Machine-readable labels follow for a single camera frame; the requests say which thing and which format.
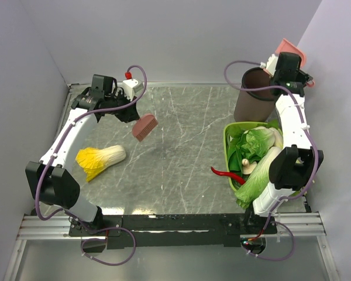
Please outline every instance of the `pink brush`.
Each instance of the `pink brush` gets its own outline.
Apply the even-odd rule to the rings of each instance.
[[[136,121],[132,133],[140,142],[156,127],[158,121],[151,113],[144,114],[138,121]]]

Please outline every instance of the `black mount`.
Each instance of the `black mount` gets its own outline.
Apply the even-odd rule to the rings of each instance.
[[[324,160],[324,153],[318,150],[318,167]],[[313,149],[300,149],[296,145],[284,148],[269,167],[269,180],[277,190],[300,190],[309,180],[315,164]]]
[[[29,162],[26,166],[25,173],[34,199],[37,183],[45,167],[46,165],[36,162]],[[80,186],[66,169],[52,166],[48,168],[40,191],[41,202],[69,209],[77,202],[79,195]]]
[[[123,88],[117,86],[117,80],[113,77],[94,74],[91,87],[87,87],[80,95],[78,95],[71,104],[72,109],[83,108],[88,111],[112,107],[120,107],[130,103],[126,98]],[[139,120],[139,114],[136,110],[136,104],[128,108],[106,112],[113,114],[121,122],[128,123]],[[95,113],[99,122],[105,113]]]
[[[303,88],[307,82],[313,80],[312,76],[300,70],[302,59],[294,53],[281,52],[278,55],[276,72],[270,80],[270,85],[279,85],[287,88],[293,94],[304,96]],[[287,95],[281,89],[273,89],[272,94],[280,96]]]
[[[257,234],[266,218],[247,214],[174,214],[174,215],[105,215],[103,227],[123,227],[133,232],[137,246],[223,245],[240,247],[240,236]],[[71,237],[107,237],[107,249],[122,249],[133,245],[129,234],[120,230],[92,234],[78,221],[71,220]],[[269,224],[266,234],[276,234]],[[90,252],[99,252],[88,247]]]

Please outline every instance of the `green basket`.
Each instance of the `green basket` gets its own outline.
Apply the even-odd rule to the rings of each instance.
[[[228,139],[230,139],[230,134],[229,130],[234,127],[239,127],[241,130],[246,131],[246,130],[251,130],[253,128],[263,126],[266,128],[273,127],[272,125],[264,122],[237,122],[237,123],[231,123],[225,127],[223,130],[223,151],[225,153],[225,163],[226,163],[226,170],[229,170],[229,159],[228,159]],[[240,187],[238,183],[235,183],[232,181],[232,179],[229,177],[229,184],[232,188],[232,190],[237,191],[237,189]]]

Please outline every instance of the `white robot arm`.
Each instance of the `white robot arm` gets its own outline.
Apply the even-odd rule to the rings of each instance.
[[[314,153],[305,134],[309,126],[305,118],[303,92],[303,87],[312,77],[300,70],[300,62],[297,54],[284,52],[279,56],[272,55],[264,64],[272,76],[271,85],[283,86],[294,94],[291,97],[283,91],[273,91],[278,96],[276,110],[284,141],[283,150],[270,166],[270,183],[253,202],[254,213],[261,217],[276,212],[282,203],[281,197],[290,196],[304,187],[314,166]],[[318,156],[319,167],[324,159],[321,150]]]
[[[117,111],[106,110],[128,105],[139,92],[143,92],[143,84],[137,79],[130,77],[123,82],[122,87],[118,87],[113,77],[94,75],[92,86],[73,101],[67,122],[52,147],[39,162],[29,162],[26,166],[26,177],[34,199],[38,182],[42,182],[39,201],[59,206],[94,228],[101,226],[101,209],[80,194],[79,184],[69,171],[85,138],[102,116],[113,114],[125,123],[140,119],[135,103]],[[40,181],[45,169],[47,174]]]

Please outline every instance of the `marble surface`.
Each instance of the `marble surface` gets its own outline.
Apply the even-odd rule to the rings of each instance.
[[[72,86],[69,104],[85,87]],[[133,123],[102,118],[84,148],[122,145],[127,156],[90,183],[75,163],[72,175],[81,193],[104,214],[243,213],[227,178],[210,170],[226,170],[223,129],[234,122],[237,97],[228,86],[149,87],[137,110],[155,114],[159,125],[139,143]],[[304,212],[303,200],[284,203],[280,211]]]

